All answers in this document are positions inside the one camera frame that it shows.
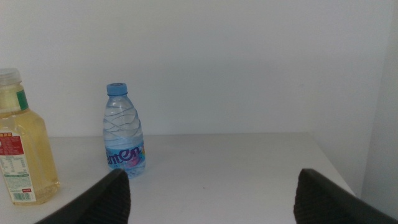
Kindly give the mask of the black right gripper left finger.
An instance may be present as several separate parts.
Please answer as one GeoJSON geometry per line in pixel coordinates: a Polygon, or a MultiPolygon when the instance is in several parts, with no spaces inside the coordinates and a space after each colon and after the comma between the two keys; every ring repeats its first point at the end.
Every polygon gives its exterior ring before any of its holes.
{"type": "Polygon", "coordinates": [[[130,211],[131,192],[127,173],[122,169],[115,169],[86,192],[38,223],[127,224],[130,211]]]}

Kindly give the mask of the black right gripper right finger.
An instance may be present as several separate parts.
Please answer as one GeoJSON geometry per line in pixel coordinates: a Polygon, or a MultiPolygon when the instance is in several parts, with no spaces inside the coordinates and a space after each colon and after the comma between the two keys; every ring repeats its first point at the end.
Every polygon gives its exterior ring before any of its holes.
{"type": "Polygon", "coordinates": [[[302,169],[295,194],[299,224],[397,224],[314,169],[302,169]]]}

